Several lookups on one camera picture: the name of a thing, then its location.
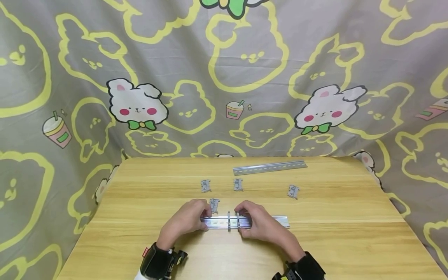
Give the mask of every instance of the gray fabric backdrop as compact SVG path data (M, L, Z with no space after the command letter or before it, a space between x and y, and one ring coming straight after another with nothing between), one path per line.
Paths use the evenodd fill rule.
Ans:
M447 9L0 1L0 279L55 279L129 156L356 156L448 273Z

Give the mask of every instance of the white bunny face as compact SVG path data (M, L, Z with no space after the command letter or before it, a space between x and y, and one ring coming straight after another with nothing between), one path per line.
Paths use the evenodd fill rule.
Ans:
M155 86L142 84L135 88L123 78L108 81L107 86L111 96L110 111L117 121L159 124L167 119L168 109L160 101L162 93Z
M308 127L309 131L305 134L316 130L326 133L330 127L340 125L358 110L357 100L366 92L363 86L343 92L337 85L317 89L308 100L308 105L295 117L296 127Z

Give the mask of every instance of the metal clip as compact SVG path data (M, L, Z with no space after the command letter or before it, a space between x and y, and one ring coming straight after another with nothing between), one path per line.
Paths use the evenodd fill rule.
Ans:
M242 184L243 179L233 179L233 190L234 191L244 191L243 190L243 184Z
M230 211L227 212L227 231L230 232Z
M294 185L289 185L289 191L288 196L290 198L294 198L297 200L297 193L300 191L299 187L296 187Z
M237 212L237 229L240 228L240 212Z
M210 180L202 180L201 181L201 187L202 187L202 192L206 193L206 192L211 192L210 189Z
M212 214L218 214L218 202L220 202L220 200L217 198L210 199L210 207Z

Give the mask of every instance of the wrist strap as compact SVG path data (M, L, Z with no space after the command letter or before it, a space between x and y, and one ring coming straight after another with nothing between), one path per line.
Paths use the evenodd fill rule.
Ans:
M285 273L288 280L324 280L325 271L309 252L296 263L287 263Z

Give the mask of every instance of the sleeve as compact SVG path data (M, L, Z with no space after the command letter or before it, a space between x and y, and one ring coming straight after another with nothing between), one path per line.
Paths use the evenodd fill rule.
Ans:
M135 276L134 280L157 280L156 278L146 278L143 276L140 272L140 269L137 272L137 275Z

